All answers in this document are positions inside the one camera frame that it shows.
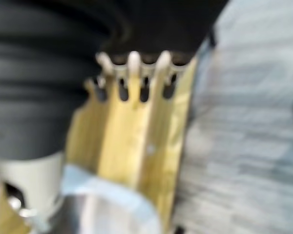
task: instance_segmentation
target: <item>yellow wooden board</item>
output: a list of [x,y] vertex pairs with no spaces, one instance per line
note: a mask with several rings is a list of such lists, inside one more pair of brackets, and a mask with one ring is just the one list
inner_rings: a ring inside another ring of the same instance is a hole
[[[153,202],[166,230],[196,64],[193,59],[170,100],[162,98],[165,66],[151,82],[147,103],[139,101],[137,71],[128,77],[127,102],[119,100],[113,78],[107,82],[109,99],[105,103],[97,101],[93,84],[88,81],[89,100],[76,111],[67,140],[67,161],[140,191]],[[28,228],[8,207],[0,189],[0,234],[26,231]]]

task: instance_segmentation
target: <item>gray carpet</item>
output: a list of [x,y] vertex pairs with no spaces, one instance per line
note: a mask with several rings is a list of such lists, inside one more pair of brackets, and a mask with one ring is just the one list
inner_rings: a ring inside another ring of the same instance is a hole
[[186,234],[293,234],[293,0],[232,0],[202,57],[176,198]]

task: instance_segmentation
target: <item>silver metal part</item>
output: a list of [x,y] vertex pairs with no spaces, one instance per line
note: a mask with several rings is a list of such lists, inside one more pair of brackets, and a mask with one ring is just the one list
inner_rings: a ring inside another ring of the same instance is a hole
[[47,219],[42,218],[34,209],[22,208],[21,201],[18,198],[13,196],[8,197],[8,203],[24,219],[26,224],[32,226],[39,233],[47,233],[52,230],[52,226]]

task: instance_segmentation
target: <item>white plastic part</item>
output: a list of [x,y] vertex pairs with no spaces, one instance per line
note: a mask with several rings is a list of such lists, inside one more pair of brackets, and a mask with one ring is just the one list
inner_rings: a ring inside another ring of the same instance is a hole
[[62,172],[62,152],[33,160],[3,160],[0,162],[1,179],[23,194],[25,208],[17,210],[19,215],[30,212],[45,221],[63,203],[60,196]]

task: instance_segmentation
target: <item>small hole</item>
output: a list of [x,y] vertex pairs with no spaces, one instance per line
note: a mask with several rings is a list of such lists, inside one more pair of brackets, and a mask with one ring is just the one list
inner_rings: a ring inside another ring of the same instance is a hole
[[172,75],[170,82],[171,82],[171,84],[175,84],[176,81],[177,81],[177,74],[174,74],[174,75]]
[[121,85],[121,86],[125,86],[125,80],[124,80],[124,78],[121,78],[120,80],[119,80],[119,84]]
[[97,77],[93,78],[93,83],[97,86],[99,85],[99,81]]
[[148,77],[145,77],[145,78],[143,79],[143,85],[144,85],[145,87],[149,86],[149,82],[150,82],[150,80],[149,80]]
[[186,62],[176,62],[176,63],[174,62],[173,64],[174,64],[175,66],[178,66],[178,67],[180,66],[180,67],[181,67],[181,66],[186,65],[187,63],[186,63]]
[[119,79],[119,96],[122,101],[127,101],[129,99],[129,93],[127,87],[125,87],[124,78]]
[[175,233],[174,234],[185,234],[186,233],[186,230],[185,228],[181,227],[181,226],[178,226],[175,230]]

